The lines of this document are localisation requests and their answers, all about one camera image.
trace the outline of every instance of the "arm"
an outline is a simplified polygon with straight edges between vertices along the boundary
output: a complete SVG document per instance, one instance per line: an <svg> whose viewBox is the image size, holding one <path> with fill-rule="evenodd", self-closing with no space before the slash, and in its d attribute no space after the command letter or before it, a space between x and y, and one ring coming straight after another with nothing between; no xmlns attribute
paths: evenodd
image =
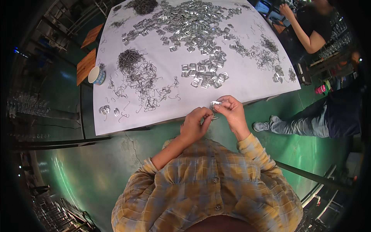
<svg viewBox="0 0 371 232"><path fill-rule="evenodd" d="M138 170L131 175L124 192L119 196L112 211L111 223L113 231L133 230L140 226L140 218L155 188L154 179L158 170L172 159L178 157L185 148L205 135L213 117L213 112L206 108L196 108L186 117L180 135L154 157L148 158Z"/></svg>
<svg viewBox="0 0 371 232"><path fill-rule="evenodd" d="M213 112L206 108L196 108L190 112L184 120L180 135L177 136L167 147L152 158L155 167L160 170L172 159L178 157L184 149L205 135L210 126Z"/></svg>
<svg viewBox="0 0 371 232"><path fill-rule="evenodd" d="M288 196L292 196L293 201L300 204L300 200L286 181L282 171L276 166L276 162L267 155L259 140L249 131L242 103L230 95L220 97L217 101L222 101L222 104L221 106L215 104L214 108L227 118L229 128L236 135L239 152L252 159L260 168L261 173L274 179Z"/></svg>
<svg viewBox="0 0 371 232"><path fill-rule="evenodd" d="M280 11L291 22L295 34L297 35L299 41L309 54L317 52L323 45L325 45L326 43L325 39L316 31L313 31L310 37L306 35L306 33L299 25L296 19L296 15L292 13L291 9L287 6L287 4L282 4L280 6Z"/></svg>

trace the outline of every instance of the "paper cup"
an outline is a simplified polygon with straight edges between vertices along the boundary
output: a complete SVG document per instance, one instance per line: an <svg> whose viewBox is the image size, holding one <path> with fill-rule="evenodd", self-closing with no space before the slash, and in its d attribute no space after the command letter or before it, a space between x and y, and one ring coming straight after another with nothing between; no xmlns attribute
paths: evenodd
<svg viewBox="0 0 371 232"><path fill-rule="evenodd" d="M88 75L89 83L101 85L104 80L106 79L106 73L99 68L99 66L95 66Z"/></svg>

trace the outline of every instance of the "hand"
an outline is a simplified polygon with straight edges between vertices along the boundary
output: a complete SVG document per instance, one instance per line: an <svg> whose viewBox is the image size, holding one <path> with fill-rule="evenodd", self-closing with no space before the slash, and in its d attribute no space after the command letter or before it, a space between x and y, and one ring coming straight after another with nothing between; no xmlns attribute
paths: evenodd
<svg viewBox="0 0 371 232"><path fill-rule="evenodd" d="M180 140L188 147L202 138L202 136L206 134L212 118L213 112L209 108L198 107L194 109L185 117L183 126L180 130Z"/></svg>
<svg viewBox="0 0 371 232"><path fill-rule="evenodd" d="M214 109L223 114L228 121L229 128L234 133L237 141L246 139L251 132L246 124L245 112L243 105L231 95L220 97L217 101L221 101L221 105L214 105Z"/></svg>
<svg viewBox="0 0 371 232"><path fill-rule="evenodd" d="M290 9L290 7L285 3L285 4L281 4L279 6L279 11L281 12L282 15L284 15L289 21L292 19L292 18L295 18L295 15L294 13L292 12L292 10Z"/></svg>

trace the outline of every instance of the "red object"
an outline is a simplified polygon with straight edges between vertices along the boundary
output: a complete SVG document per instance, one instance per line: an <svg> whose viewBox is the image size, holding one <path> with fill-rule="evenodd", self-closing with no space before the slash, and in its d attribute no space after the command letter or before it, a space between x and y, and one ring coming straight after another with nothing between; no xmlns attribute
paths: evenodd
<svg viewBox="0 0 371 232"><path fill-rule="evenodd" d="M326 86L325 85L321 85L320 87L317 87L317 88L314 89L314 92L316 94L321 94L325 91L326 91Z"/></svg>

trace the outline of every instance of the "yellow plaid shirt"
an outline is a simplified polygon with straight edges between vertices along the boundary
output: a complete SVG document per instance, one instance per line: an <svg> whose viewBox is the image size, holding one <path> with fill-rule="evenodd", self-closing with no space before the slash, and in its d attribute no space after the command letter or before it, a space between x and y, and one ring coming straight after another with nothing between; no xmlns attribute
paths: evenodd
<svg viewBox="0 0 371 232"><path fill-rule="evenodd" d="M282 171L253 134L237 148L200 140L160 171L146 159L116 202L113 230L184 231L227 215L258 231L294 231L303 208Z"/></svg>

